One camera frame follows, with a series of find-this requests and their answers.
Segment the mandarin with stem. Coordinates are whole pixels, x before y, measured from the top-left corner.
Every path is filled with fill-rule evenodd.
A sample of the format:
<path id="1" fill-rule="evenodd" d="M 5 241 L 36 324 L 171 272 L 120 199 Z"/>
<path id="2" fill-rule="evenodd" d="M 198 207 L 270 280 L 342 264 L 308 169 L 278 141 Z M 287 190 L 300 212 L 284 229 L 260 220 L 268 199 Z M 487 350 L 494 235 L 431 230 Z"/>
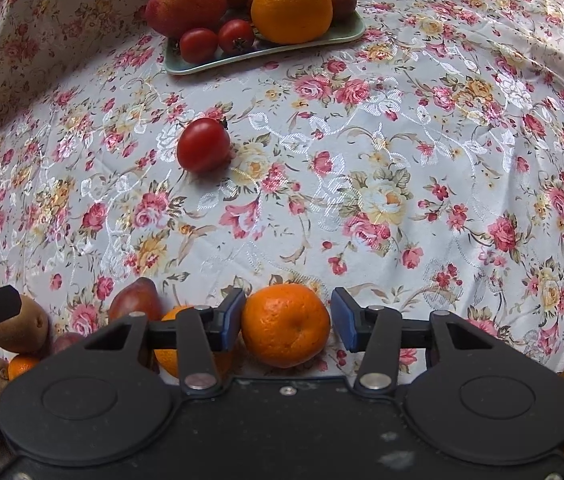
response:
<path id="1" fill-rule="evenodd" d="M 177 314 L 189 306 L 175 306 L 173 309 L 163 315 L 163 321 L 173 321 Z M 158 364 L 171 376 L 179 377 L 179 362 L 178 351 L 175 349 L 158 349 L 154 351 Z M 234 351 L 215 352 L 213 359 L 215 359 L 216 367 L 221 376 L 225 376 L 231 372 L 234 364 Z"/>

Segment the purple plum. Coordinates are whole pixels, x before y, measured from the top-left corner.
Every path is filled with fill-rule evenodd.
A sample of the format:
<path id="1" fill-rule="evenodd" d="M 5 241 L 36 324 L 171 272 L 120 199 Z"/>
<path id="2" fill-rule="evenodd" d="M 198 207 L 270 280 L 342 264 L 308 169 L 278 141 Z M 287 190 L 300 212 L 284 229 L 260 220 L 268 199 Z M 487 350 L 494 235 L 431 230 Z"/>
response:
<path id="1" fill-rule="evenodd" d="M 108 323 L 132 312 L 143 312 L 151 321 L 160 321 L 163 317 L 157 288 L 150 278 L 137 278 L 114 296 L 107 312 Z"/>
<path id="2" fill-rule="evenodd" d="M 52 347 L 50 347 L 50 354 L 52 356 L 55 356 L 55 354 L 61 352 L 62 350 L 70 348 L 73 344 L 77 344 L 83 339 L 83 335 L 75 332 L 67 332 L 65 334 L 61 334 L 54 340 Z"/>

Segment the purple plum front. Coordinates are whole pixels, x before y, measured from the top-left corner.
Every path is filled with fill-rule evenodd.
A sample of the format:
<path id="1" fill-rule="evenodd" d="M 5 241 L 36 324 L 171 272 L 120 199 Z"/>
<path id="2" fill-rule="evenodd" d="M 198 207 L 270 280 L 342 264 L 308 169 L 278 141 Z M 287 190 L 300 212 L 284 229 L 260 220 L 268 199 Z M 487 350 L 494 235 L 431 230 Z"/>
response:
<path id="1" fill-rule="evenodd" d="M 55 354 L 61 352 L 62 350 L 70 348 L 73 344 L 77 344 L 83 339 L 83 335 L 75 332 L 67 332 L 65 334 L 61 334 L 54 340 L 52 347 L 50 347 L 50 354 L 52 356 L 55 356 Z"/>

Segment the red tomato lone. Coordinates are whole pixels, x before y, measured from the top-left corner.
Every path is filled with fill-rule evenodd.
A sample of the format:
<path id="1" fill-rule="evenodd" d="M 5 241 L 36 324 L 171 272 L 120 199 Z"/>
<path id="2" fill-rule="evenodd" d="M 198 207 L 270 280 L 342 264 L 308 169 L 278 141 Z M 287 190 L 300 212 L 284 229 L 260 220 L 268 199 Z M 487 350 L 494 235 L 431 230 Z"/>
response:
<path id="1" fill-rule="evenodd" d="M 177 145 L 177 159 L 187 171 L 201 174 L 213 171 L 230 155 L 231 141 L 222 122 L 199 118 L 182 132 Z"/>

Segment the floral tablecloth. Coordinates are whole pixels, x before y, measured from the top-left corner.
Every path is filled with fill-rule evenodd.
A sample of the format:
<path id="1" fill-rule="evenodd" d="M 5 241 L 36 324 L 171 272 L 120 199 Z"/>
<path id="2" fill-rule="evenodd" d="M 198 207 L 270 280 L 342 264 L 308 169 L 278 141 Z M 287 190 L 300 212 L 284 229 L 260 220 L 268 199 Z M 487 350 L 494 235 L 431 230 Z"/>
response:
<path id="1" fill-rule="evenodd" d="M 349 46 L 173 77 L 147 0 L 0 0 L 0 285 L 88 335 L 296 282 L 564 370 L 564 0 L 358 0 Z M 178 140 L 222 122 L 230 155 Z"/>

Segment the green rectangular plate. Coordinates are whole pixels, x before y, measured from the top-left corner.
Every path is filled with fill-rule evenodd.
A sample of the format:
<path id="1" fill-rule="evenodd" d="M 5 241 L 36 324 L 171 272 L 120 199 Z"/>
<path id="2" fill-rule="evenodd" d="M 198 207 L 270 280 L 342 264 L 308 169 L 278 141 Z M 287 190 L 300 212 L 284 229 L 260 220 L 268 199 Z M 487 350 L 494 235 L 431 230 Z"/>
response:
<path id="1" fill-rule="evenodd" d="M 351 42 L 360 39 L 364 35 L 366 29 L 367 27 L 365 27 L 360 14 L 355 12 L 344 22 L 333 25 L 327 32 L 325 32 L 324 36 L 318 38 L 317 40 L 306 42 L 305 44 L 277 46 L 276 44 L 271 44 L 271 42 L 263 40 L 259 35 L 256 35 L 256 41 L 248 52 L 229 55 L 219 48 L 215 53 L 214 58 L 201 64 L 191 64 L 185 62 L 180 53 L 177 51 L 177 45 L 173 41 L 169 40 L 167 46 L 165 47 L 163 67 L 170 75 L 189 76 L 204 72 L 205 70 L 212 70 L 212 68 L 219 68 L 221 66 L 237 62 L 249 61 L 253 58 L 262 58 L 267 55 L 316 47 L 331 47 L 336 46 L 337 44 L 350 44 Z"/>

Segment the plate cherry tomato left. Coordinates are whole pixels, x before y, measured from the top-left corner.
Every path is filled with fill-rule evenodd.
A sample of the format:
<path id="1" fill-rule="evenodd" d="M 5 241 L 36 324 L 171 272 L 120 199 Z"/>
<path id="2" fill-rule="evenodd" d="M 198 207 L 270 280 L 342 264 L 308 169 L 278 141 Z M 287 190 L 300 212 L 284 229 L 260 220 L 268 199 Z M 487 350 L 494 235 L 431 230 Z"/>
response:
<path id="1" fill-rule="evenodd" d="M 180 54 L 183 60 L 190 64 L 201 64 L 213 60 L 217 49 L 217 34 L 208 28 L 189 30 L 179 41 Z"/>

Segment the plate cherry tomato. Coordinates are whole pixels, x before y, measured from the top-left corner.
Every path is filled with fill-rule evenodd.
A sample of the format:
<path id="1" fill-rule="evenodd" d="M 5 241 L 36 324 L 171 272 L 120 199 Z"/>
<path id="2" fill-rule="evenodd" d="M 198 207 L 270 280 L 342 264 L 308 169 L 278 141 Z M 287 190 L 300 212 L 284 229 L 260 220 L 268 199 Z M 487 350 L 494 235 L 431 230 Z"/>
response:
<path id="1" fill-rule="evenodd" d="M 218 44 L 227 55 L 238 55 L 251 49 L 255 34 L 250 22 L 234 18 L 225 22 L 218 32 Z"/>
<path id="2" fill-rule="evenodd" d="M 190 64 L 201 64 L 213 60 L 217 49 L 217 34 L 208 28 L 189 30 L 179 41 L 180 54 L 183 60 Z"/>

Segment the plate cherry tomato right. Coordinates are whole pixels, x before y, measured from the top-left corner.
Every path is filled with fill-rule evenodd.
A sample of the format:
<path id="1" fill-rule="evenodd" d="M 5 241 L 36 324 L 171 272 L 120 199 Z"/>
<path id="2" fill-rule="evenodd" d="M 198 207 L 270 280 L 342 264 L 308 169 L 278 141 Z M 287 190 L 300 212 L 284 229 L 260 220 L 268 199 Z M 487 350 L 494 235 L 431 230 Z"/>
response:
<path id="1" fill-rule="evenodd" d="M 234 18 L 225 22 L 218 32 L 218 44 L 227 55 L 238 55 L 251 49 L 255 34 L 250 22 Z"/>

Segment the plate brown plum right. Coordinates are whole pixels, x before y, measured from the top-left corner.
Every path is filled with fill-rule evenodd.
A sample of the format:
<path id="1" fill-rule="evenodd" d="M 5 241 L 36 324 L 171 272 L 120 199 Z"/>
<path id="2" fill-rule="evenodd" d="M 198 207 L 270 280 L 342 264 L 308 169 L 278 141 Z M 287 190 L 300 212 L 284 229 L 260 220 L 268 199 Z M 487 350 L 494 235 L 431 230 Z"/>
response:
<path id="1" fill-rule="evenodd" d="M 333 8 L 333 22 L 338 23 L 355 13 L 357 0 L 331 0 Z"/>

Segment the red apple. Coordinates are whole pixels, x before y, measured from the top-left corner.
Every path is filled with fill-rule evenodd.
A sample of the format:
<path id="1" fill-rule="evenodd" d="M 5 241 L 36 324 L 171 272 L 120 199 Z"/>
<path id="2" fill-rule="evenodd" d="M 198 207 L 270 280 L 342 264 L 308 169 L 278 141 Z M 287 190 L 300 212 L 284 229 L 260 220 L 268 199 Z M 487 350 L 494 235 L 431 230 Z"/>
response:
<path id="1" fill-rule="evenodd" d="M 215 28 L 225 12 L 227 0 L 148 0 L 144 16 L 158 34 L 180 39 L 195 28 Z"/>

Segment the bumpy orange with stem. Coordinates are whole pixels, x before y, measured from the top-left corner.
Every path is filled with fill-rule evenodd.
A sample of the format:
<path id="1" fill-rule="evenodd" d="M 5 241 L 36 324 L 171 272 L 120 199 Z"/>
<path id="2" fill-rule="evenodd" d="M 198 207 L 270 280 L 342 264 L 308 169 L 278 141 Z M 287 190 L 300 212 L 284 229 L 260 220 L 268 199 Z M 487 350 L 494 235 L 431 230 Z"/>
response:
<path id="1" fill-rule="evenodd" d="M 254 0 L 251 20 L 273 44 L 306 44 L 322 37 L 333 18 L 332 0 Z"/>

